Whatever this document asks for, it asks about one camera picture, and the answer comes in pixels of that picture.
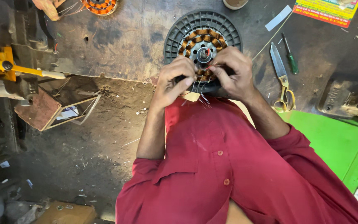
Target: man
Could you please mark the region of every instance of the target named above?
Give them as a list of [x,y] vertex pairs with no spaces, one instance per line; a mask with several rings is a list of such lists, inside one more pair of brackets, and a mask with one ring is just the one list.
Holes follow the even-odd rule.
[[[212,64],[234,70],[228,76],[210,68],[255,128],[226,99],[208,98],[211,108],[177,99],[196,80],[196,68],[185,57],[164,66],[133,177],[117,197],[117,224],[358,223],[355,197],[254,87],[251,59],[228,47]],[[179,75],[186,78],[174,86]]]

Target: gold scissors handle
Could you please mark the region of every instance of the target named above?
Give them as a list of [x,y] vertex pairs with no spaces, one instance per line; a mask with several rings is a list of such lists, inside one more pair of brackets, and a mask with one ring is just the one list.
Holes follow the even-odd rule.
[[[273,108],[278,113],[284,113],[291,111],[296,108],[295,106],[295,95],[294,93],[288,89],[288,77],[286,75],[283,75],[278,78],[281,82],[282,90],[281,90],[281,97],[278,99],[275,104],[273,105]],[[287,98],[287,92],[290,92],[292,96],[292,104],[290,107],[288,107],[288,98]]]

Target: workbench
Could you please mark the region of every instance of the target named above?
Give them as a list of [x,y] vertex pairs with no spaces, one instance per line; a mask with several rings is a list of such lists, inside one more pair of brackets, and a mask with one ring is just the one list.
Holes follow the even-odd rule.
[[[77,1],[67,0],[58,11]],[[118,4],[109,16],[84,10],[57,22],[46,19],[58,53],[36,51],[37,67],[156,84],[164,64],[166,34],[182,15],[196,9],[225,14],[241,33],[243,52],[253,58],[282,22],[270,32],[265,25],[286,5],[292,8],[295,0],[250,0],[236,11],[226,8],[222,0],[121,0]],[[319,114],[316,105],[330,78],[358,81],[358,9],[346,30],[349,33],[339,26],[293,13],[273,38],[296,96],[296,110]],[[286,34],[298,62],[297,75],[290,72],[284,43],[278,44],[281,32]],[[253,61],[253,76],[256,87],[272,104],[281,93],[281,84],[269,50],[270,43]]]

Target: poster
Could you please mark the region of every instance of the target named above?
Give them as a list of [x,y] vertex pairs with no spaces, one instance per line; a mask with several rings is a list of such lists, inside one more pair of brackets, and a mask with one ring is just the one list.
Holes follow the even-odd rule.
[[296,0],[293,12],[348,28],[358,8],[358,0],[340,6],[336,0]]

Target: red shirt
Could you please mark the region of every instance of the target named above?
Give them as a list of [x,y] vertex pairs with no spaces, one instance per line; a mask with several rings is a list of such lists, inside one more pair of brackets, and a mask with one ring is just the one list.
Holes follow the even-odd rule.
[[301,132],[265,140],[234,103],[208,99],[166,108],[166,158],[134,161],[117,224],[224,224],[229,198],[255,224],[358,223],[355,197]]

